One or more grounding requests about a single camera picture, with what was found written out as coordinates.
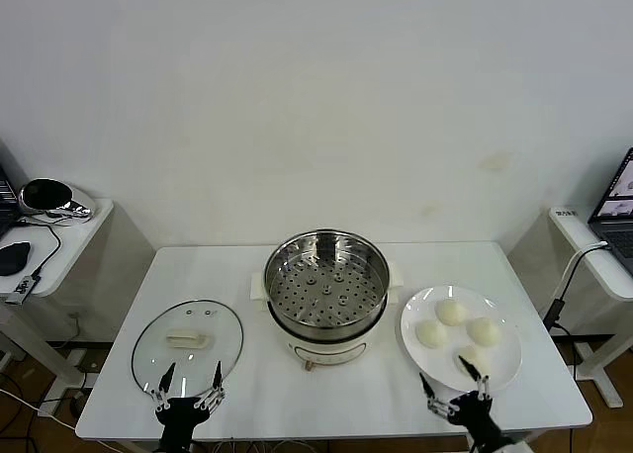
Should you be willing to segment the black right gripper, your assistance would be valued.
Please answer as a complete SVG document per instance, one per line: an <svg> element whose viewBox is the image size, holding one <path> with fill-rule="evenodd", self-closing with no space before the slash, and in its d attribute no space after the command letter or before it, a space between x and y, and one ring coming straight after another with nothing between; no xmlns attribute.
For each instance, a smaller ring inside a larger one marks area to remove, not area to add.
<svg viewBox="0 0 633 453"><path fill-rule="evenodd" d="M442 418L448 418L451 424L464 426L473 439L471 452L500 452L513 442L502 434L490 416L493 401L489 389L490 377L482 375L477 367L463 356L459 355L458 359L477 383L478 391L463 394L447 403L435 396L424 375L419 373L427 408Z"/></svg>

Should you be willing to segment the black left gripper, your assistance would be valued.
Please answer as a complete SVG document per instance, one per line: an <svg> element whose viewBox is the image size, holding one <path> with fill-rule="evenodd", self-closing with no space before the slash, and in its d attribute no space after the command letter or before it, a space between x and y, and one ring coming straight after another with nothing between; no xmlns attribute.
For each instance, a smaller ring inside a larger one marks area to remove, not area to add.
<svg viewBox="0 0 633 453"><path fill-rule="evenodd" d="M209 412L214 412L226 396L223 387L222 362L219 361L212 388L200 399L197 397L169 399L168 393L175 367L176 363L172 362L161 376L158 388L150 391L156 418L163 426L155 452L188 452L195 428L209 419Z"/></svg>

